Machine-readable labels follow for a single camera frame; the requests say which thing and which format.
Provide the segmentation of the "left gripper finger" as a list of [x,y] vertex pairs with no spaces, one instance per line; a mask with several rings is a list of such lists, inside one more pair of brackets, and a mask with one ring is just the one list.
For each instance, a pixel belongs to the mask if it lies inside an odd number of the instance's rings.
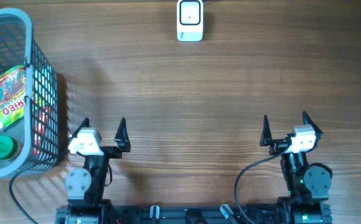
[[89,118],[85,117],[84,120],[81,122],[78,128],[71,134],[70,137],[75,138],[82,128],[89,128],[89,127],[90,127],[90,120]]
[[126,129],[126,119],[122,117],[114,141],[123,152],[130,152],[131,143]]

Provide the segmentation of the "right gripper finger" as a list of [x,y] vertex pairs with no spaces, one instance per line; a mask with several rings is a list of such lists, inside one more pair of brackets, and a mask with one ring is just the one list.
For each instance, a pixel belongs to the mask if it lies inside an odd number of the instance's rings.
[[322,130],[314,123],[314,121],[309,117],[307,111],[305,110],[302,112],[302,121],[305,125],[311,125],[316,134],[320,136],[323,135]]
[[270,146],[273,142],[268,116],[264,115],[263,130],[260,138],[260,146]]

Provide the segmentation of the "red candy bar wrapper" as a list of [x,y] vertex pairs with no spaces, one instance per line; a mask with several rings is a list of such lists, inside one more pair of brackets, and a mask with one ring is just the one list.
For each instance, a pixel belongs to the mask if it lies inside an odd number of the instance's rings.
[[34,126],[33,134],[33,147],[32,155],[35,158],[38,158],[41,155],[41,148],[43,143],[43,136],[45,135],[45,129],[49,121],[50,107],[43,106],[42,110],[39,112],[38,121]]

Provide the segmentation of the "green Haribo candy bag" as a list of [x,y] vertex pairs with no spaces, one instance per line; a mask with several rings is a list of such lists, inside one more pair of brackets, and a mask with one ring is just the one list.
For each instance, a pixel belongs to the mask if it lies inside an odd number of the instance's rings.
[[26,68],[17,65],[0,75],[0,131],[24,116]]

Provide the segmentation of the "green lid jar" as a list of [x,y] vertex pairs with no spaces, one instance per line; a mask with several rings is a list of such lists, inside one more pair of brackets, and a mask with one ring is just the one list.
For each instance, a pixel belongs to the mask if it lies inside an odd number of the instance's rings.
[[21,153],[23,144],[7,135],[0,135],[0,160],[13,161]]

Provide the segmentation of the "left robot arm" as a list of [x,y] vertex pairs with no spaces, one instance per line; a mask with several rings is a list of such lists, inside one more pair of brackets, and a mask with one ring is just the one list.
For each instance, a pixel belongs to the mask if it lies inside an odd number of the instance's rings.
[[74,169],[65,178],[68,205],[57,211],[56,223],[122,223],[119,213],[110,199],[104,199],[106,178],[113,177],[110,159],[121,159],[124,152],[131,150],[126,129],[126,119],[122,118],[116,131],[115,146],[101,146],[99,131],[90,126],[85,118],[70,136],[68,150],[81,155],[83,167]]

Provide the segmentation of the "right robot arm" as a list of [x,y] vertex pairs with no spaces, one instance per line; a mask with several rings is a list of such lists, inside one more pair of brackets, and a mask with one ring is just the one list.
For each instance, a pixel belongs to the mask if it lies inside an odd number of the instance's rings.
[[282,139],[271,135],[268,117],[263,118],[260,146],[268,146],[269,155],[280,156],[288,196],[276,202],[274,223],[332,223],[329,199],[332,170],[321,163],[308,163],[307,153],[317,148],[323,132],[306,111],[302,112],[303,124]]

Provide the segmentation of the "white barcode scanner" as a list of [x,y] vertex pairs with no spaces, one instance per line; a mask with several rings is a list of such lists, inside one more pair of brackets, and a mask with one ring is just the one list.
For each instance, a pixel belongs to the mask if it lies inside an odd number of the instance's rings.
[[202,0],[177,1],[177,40],[198,42],[204,33],[204,4]]

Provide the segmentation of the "grey plastic shopping basket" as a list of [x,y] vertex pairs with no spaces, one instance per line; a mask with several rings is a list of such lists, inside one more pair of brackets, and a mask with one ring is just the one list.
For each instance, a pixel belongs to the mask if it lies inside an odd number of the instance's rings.
[[[16,8],[0,9],[0,75],[16,65],[26,68],[24,116],[0,131],[23,144],[13,161],[0,160],[0,179],[12,177],[21,169],[26,175],[53,168],[59,154],[58,80],[55,70],[37,45],[31,18]],[[50,107],[41,155],[32,155],[34,126],[43,106]]]

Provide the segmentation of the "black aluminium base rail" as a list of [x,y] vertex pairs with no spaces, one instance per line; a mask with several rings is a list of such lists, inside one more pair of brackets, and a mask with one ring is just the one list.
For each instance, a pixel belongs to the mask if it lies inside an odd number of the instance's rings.
[[[256,204],[244,212],[253,223],[325,223],[333,222],[330,206]],[[228,212],[216,207],[152,207],[115,206],[114,215],[104,221],[96,211],[69,214],[65,207],[57,209],[55,223],[247,223],[237,207]]]

